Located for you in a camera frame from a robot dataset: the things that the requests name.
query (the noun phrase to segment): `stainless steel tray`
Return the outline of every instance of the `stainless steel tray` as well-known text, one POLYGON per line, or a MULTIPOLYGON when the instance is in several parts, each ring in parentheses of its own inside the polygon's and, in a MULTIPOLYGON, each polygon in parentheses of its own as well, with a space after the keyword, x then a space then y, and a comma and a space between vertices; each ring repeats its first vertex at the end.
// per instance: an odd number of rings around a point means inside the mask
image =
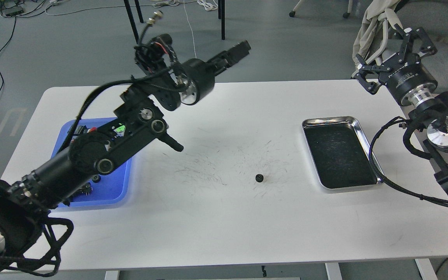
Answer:
MULTIPOLYGON (((306 119, 302 128, 324 188, 341 190, 382 183, 369 165, 368 140, 355 117, 306 119)), ((374 154, 373 158, 382 172, 374 154)))

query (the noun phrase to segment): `gray floor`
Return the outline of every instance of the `gray floor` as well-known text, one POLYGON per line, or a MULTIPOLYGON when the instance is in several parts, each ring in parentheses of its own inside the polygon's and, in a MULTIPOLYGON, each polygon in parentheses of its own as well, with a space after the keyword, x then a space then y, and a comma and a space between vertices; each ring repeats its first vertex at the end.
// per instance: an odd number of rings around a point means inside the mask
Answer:
MULTIPOLYGON (((148 0, 140 2, 151 4, 148 0)), ((219 75, 217 82, 349 78, 354 70, 352 43, 370 1, 356 0, 348 19, 341 17, 347 0, 307 0, 296 18, 290 18, 288 12, 296 2, 226 1, 226 41, 221 40, 216 11, 204 11, 195 3, 186 5, 199 58, 208 59, 242 40, 248 40, 252 47, 249 57, 219 75)), ((60 14, 87 7, 122 4, 121 0, 70 0, 52 7, 49 12, 60 14)), ((34 4, 27 1, 27 5, 28 10, 34 4)), ((147 36, 169 33, 179 58, 191 58, 194 55, 193 42, 183 6, 164 7, 162 10, 165 18, 151 28, 147 36)), ((152 7, 143 7, 145 18, 153 11, 152 7)), ((9 38, 12 24, 13 19, 0 17, 0 48, 9 38)), ((18 19, 14 38, 0 56, 0 69, 6 82, 0 94, 0 176, 46 89, 100 85, 128 78, 131 74, 140 76, 141 71, 133 63, 132 46, 133 35, 126 11, 121 7, 67 16, 43 14, 18 19), (10 117, 3 126, 7 114, 10 117), (18 116, 23 118, 21 125, 18 125, 18 116)), ((271 266, 268 269, 269 277, 327 278, 322 264, 271 266)), ((342 264, 341 272, 347 280, 419 279, 412 260, 342 264)), ((101 279, 102 275, 102 271, 64 271, 54 279, 92 280, 101 279)), ((440 276, 448 279, 448 265, 444 266, 440 276)), ((261 277, 260 266, 151 269, 121 274, 123 280, 226 277, 261 277)), ((0 275, 0 280, 35 278, 0 275)))

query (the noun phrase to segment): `cloth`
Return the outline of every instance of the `cloth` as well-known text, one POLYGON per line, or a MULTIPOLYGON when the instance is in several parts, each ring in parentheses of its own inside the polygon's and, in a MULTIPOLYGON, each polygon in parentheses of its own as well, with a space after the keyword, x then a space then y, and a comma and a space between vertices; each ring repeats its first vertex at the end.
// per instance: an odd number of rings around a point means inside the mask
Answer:
POLYGON ((378 21, 380 14, 385 9, 395 9, 400 0, 373 0, 369 5, 362 18, 362 25, 353 44, 352 60, 355 65, 359 65, 359 61, 355 55, 359 53, 362 57, 366 57, 371 43, 375 39, 375 34, 381 29, 381 23, 378 21))

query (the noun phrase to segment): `white table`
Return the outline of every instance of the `white table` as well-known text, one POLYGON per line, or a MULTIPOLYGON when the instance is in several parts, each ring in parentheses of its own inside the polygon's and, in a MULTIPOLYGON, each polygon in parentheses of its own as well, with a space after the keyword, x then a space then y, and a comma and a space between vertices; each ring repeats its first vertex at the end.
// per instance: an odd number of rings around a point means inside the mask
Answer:
MULTIPOLYGON (((2 179, 14 182, 48 160, 59 129, 93 88, 47 90, 2 179)), ((125 88, 107 90, 84 118, 113 117, 125 88)), ((185 149, 155 140, 139 152, 119 205, 52 213, 75 225, 61 269, 448 256, 448 208, 385 185, 328 193, 306 149, 304 119, 353 116, 371 139, 397 115, 384 88, 371 96, 355 80, 217 84, 197 105, 165 113, 169 134, 185 149), (257 173, 265 182, 256 183, 257 173)), ((403 133, 391 128, 377 142, 385 174, 445 199, 429 162, 402 145, 403 133)), ((40 240, 26 256, 46 249, 40 240)))

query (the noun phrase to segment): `white cable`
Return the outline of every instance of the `white cable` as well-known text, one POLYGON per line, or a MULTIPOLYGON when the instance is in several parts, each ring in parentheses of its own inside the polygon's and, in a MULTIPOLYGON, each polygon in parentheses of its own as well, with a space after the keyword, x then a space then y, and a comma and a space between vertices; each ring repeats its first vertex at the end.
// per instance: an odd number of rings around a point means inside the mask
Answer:
MULTIPOLYGON (((139 5, 140 7, 147 7, 147 6, 151 6, 151 5, 139 5)), ((105 8, 118 8, 118 7, 125 7, 124 5, 122 6, 107 6, 107 7, 94 7, 94 8, 89 8, 89 9, 82 9, 82 10, 77 10, 77 11, 71 11, 71 12, 66 12, 64 14, 48 14, 48 11, 45 11, 45 13, 49 16, 64 16, 66 14, 75 14, 77 12, 80 11, 89 11, 89 10, 94 10, 94 9, 105 9, 105 8)))
POLYGON ((191 29, 191 37, 193 39, 194 58, 197 58, 196 57, 196 46, 194 44, 193 28, 191 27, 190 18, 188 17, 188 12, 186 11, 186 3, 185 2, 183 2, 183 6, 184 6, 184 12, 186 13, 186 19, 188 20, 188 24, 190 25, 190 29, 191 29))
POLYGON ((197 3, 198 3, 198 5, 203 6, 205 8, 205 11, 213 11, 213 10, 218 9, 218 7, 219 7, 217 5, 217 3, 215 3, 215 0, 213 0, 213 3, 215 5, 207 2, 207 0, 197 0, 197 3))
POLYGON ((215 2, 215 0, 213 0, 214 4, 208 3, 207 0, 194 0, 194 1, 190 1, 190 2, 186 2, 186 1, 181 1, 181 0, 150 0, 153 2, 156 2, 155 4, 153 4, 153 7, 155 8, 160 8, 160 7, 165 7, 165 6, 171 6, 171 7, 175 7, 182 4, 189 4, 189 3, 194 3, 197 2, 198 5, 203 6, 205 8, 205 11, 215 11, 216 9, 218 9, 218 5, 215 2))

